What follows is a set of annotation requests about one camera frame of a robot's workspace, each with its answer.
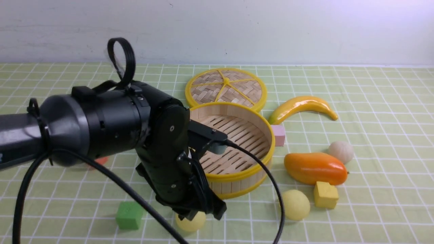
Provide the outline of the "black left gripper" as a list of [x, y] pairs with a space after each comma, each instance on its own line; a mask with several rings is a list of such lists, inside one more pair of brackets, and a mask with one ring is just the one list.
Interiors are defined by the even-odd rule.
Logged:
[[156, 200], [170, 207], [180, 219], [192, 220], [197, 212], [220, 220], [226, 203], [210, 188], [200, 160], [189, 148], [189, 109], [179, 104], [158, 108], [152, 115], [150, 135], [136, 148], [141, 160], [136, 170], [156, 193]]

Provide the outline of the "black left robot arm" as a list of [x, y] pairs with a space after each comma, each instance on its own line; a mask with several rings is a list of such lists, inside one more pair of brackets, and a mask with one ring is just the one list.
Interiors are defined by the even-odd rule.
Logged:
[[91, 159], [135, 150], [137, 173], [156, 200], [191, 220], [198, 211], [220, 220], [226, 204], [211, 190], [199, 159], [227, 136], [190, 118], [183, 103], [144, 82], [98, 93], [86, 86], [48, 97], [27, 113], [1, 115], [1, 170], [32, 161], [48, 148]]

